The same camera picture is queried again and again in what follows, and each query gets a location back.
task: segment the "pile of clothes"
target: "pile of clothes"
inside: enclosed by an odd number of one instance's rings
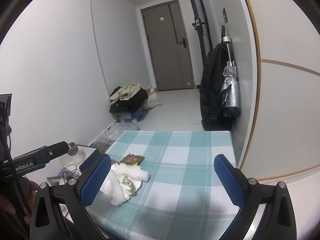
[[[146,99],[148,99],[148,93],[141,88],[139,83],[117,87],[110,96],[110,113],[135,113]]]

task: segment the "white tile floor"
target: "white tile floor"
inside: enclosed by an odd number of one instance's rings
[[[157,96],[162,106],[144,113],[140,130],[203,131],[198,89],[157,92]]]

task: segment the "sticker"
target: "sticker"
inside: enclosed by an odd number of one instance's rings
[[[227,13],[226,13],[226,9],[223,8],[222,10],[222,15],[223,15],[223,18],[224,18],[224,23],[227,24],[228,23],[228,17],[227,17]]]

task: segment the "blue box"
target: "blue box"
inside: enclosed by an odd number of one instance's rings
[[[120,122],[134,122],[137,123],[140,121],[142,117],[142,110],[139,108],[139,110],[135,113],[116,113],[113,114]]]

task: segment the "door frame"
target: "door frame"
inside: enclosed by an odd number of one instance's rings
[[[172,0],[172,1],[168,1],[168,2],[163,2],[163,3],[159,3],[159,4],[156,4],[156,5],[149,6],[149,7],[146,7],[146,8],[141,9],[141,16],[142,16],[142,20],[143,20],[143,26],[144,26],[144,31],[145,31],[146,38],[147,38],[148,49],[149,49],[149,54],[150,54],[150,58],[151,58],[153,74],[154,74],[155,79],[156,79],[157,89],[159,88],[158,78],[157,78],[157,74],[156,74],[155,64],[154,64],[154,62],[153,62],[153,56],[152,56],[151,46],[150,46],[150,42],[149,42],[149,39],[148,39],[147,25],[146,25],[145,18],[144,18],[144,16],[143,16],[143,12],[145,12],[145,11],[147,11],[147,10],[150,10],[150,9],[154,9],[154,8],[160,7],[160,6],[169,5],[169,4],[172,4],[172,3],[177,3],[177,4],[178,4],[179,11],[180,11],[180,16],[181,16],[181,20],[182,20],[183,30],[184,30],[184,33],[186,34],[185,39],[186,39],[187,50],[188,50],[188,59],[189,59],[189,62],[190,62],[190,72],[191,72],[191,77],[192,77],[192,86],[193,86],[193,89],[195,89],[195,88],[196,88],[196,85],[195,85],[195,78],[194,78],[194,76],[193,76],[193,67],[192,67],[192,61],[191,61],[191,54],[190,54],[190,47],[189,47],[188,35],[187,35],[187,31],[186,31],[186,26],[185,26],[185,24],[184,24],[183,15],[182,15],[182,11],[181,11],[181,6],[180,6],[180,3],[179,3],[179,0]]]

